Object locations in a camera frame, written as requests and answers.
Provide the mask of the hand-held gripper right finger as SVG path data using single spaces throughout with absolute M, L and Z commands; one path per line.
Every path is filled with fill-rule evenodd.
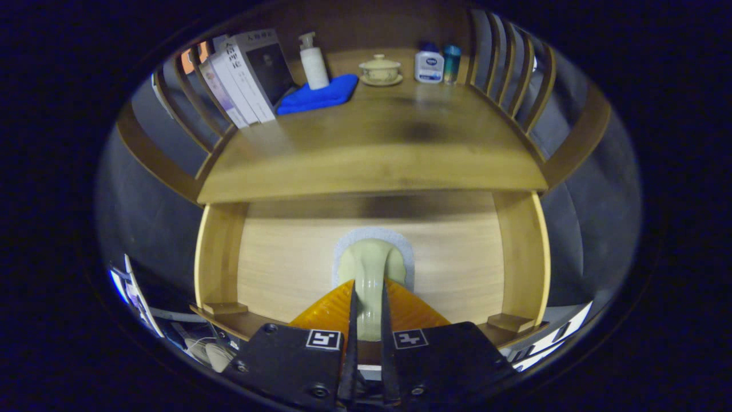
M 381 315 L 388 409 L 470 409 L 504 391 L 517 374 L 475 323 L 450 323 L 389 279 Z

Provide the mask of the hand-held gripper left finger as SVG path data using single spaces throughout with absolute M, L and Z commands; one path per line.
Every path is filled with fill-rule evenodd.
M 355 396 L 357 306 L 349 280 L 290 324 L 261 326 L 223 375 L 283 409 L 338 410 Z

